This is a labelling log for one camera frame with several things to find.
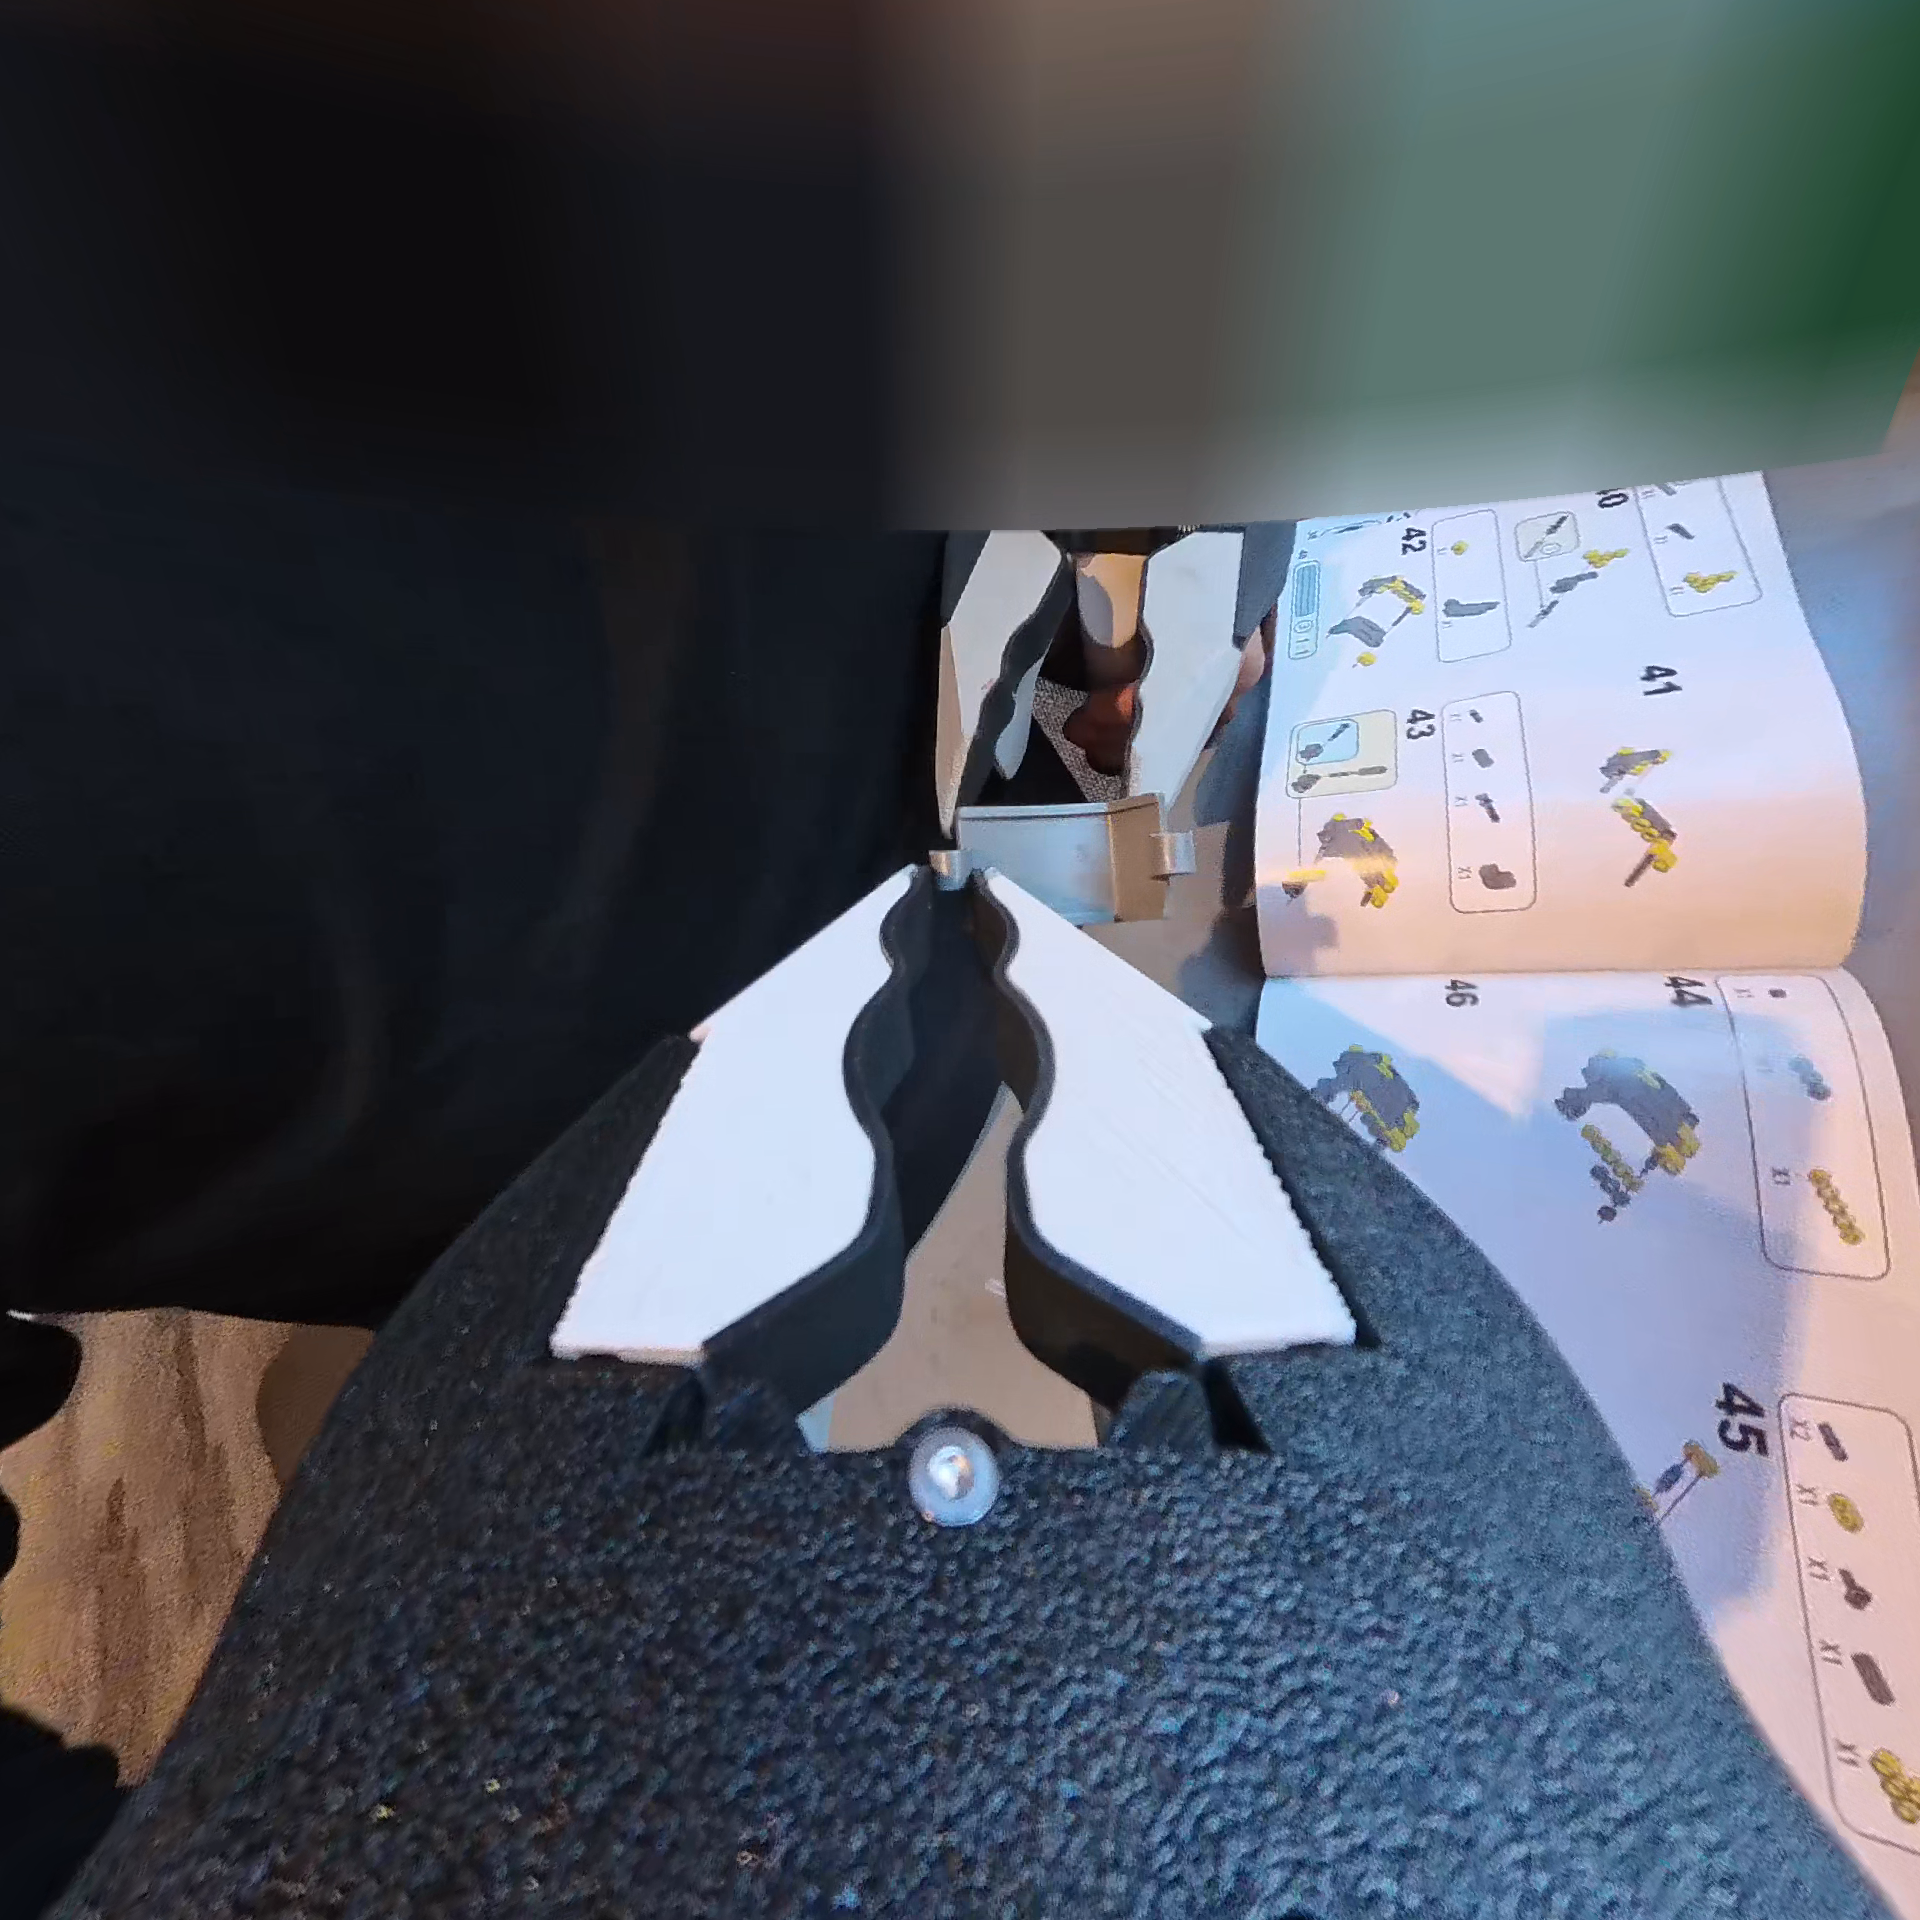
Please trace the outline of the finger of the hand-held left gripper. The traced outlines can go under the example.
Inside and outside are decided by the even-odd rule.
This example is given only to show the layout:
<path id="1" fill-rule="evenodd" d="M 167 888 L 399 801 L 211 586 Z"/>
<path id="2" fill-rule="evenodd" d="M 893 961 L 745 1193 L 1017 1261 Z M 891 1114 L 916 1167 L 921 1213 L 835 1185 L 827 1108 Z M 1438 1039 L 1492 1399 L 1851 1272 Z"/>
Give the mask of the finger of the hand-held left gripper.
<path id="1" fill-rule="evenodd" d="M 1049 532 L 951 532 L 943 542 L 935 798 L 951 825 L 989 777 L 1012 777 L 1042 662 L 1071 601 L 1071 562 Z"/>
<path id="2" fill-rule="evenodd" d="M 1235 694 L 1241 645 L 1277 598 L 1275 524 L 1186 532 L 1145 560 L 1145 664 L 1127 748 L 1127 800 L 1179 798 Z"/>

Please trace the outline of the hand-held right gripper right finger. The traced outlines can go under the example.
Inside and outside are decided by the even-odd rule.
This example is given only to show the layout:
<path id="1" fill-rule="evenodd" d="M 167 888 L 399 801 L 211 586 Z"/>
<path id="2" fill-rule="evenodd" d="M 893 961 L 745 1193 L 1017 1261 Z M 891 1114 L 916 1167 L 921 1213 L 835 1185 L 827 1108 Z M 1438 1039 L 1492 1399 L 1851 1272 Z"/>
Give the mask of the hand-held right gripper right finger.
<path id="1" fill-rule="evenodd" d="M 1209 1045 L 1211 1024 L 1001 873 L 977 881 L 1001 945 L 1001 1074 L 1021 1122 L 1007 1225 L 1041 1266 L 1149 1351 L 1350 1346 L 1353 1310 Z"/>

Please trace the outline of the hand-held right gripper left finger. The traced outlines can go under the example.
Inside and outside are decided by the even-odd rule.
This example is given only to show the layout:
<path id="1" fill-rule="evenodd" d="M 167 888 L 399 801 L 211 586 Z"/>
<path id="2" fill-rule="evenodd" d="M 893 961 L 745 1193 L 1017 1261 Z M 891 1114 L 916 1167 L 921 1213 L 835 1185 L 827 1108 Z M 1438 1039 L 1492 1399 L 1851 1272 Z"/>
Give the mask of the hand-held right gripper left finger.
<path id="1" fill-rule="evenodd" d="M 863 1364 L 906 1270 L 883 1106 L 911 1062 L 924 868 L 691 1033 L 694 1054 L 553 1327 L 558 1359 Z"/>

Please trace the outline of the grey curved brick panel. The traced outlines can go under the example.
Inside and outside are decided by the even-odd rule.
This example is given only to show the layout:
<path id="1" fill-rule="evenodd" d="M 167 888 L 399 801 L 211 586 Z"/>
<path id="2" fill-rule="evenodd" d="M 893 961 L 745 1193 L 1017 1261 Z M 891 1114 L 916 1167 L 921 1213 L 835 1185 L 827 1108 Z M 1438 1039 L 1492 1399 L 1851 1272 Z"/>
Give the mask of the grey curved brick panel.
<path id="1" fill-rule="evenodd" d="M 999 873 L 1074 925 L 1162 921 L 1171 881 L 1193 873 L 1193 834 L 1167 828 L 1162 796 L 961 806 L 954 829 L 929 853 L 943 888 Z"/>

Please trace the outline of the instruction booklet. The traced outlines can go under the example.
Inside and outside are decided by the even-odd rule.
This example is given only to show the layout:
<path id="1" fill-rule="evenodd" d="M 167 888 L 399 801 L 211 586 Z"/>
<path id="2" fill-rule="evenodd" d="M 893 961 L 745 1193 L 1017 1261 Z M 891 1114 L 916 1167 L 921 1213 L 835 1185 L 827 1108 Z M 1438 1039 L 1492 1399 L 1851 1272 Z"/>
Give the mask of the instruction booklet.
<path id="1" fill-rule="evenodd" d="M 1755 474 L 1308 518 L 1258 1038 L 1503 1270 L 1916 1916 L 1916 1167 L 1865 801 Z"/>

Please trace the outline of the grey desk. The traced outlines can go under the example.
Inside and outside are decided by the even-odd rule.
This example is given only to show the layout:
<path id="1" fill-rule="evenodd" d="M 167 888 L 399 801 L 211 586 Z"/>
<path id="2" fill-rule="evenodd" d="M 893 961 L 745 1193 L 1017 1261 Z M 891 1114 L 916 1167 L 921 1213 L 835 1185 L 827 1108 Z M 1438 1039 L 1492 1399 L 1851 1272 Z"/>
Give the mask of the grey desk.
<path id="1" fill-rule="evenodd" d="M 1461 509 L 1439 562 L 1332 524 L 1305 610 L 1244 642 L 1227 742 L 1172 823 L 1233 921 L 1183 994 L 1269 976 L 1627 974 L 1843 961 L 1916 1127 L 1916 501 L 1845 468 L 1684 481 L 1578 514 Z"/>

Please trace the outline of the person's left hand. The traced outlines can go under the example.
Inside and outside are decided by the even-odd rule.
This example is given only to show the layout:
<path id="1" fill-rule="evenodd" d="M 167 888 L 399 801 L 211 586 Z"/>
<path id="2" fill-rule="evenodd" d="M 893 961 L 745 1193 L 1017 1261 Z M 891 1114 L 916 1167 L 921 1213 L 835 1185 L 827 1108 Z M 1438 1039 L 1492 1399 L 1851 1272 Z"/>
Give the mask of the person's left hand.
<path id="1" fill-rule="evenodd" d="M 1103 777 L 1125 775 L 1143 671 L 1145 640 L 1138 633 L 1122 642 L 1099 640 L 1087 631 L 1079 602 L 1069 601 L 1041 677 L 1076 694 L 1062 720 L 1062 737 Z"/>

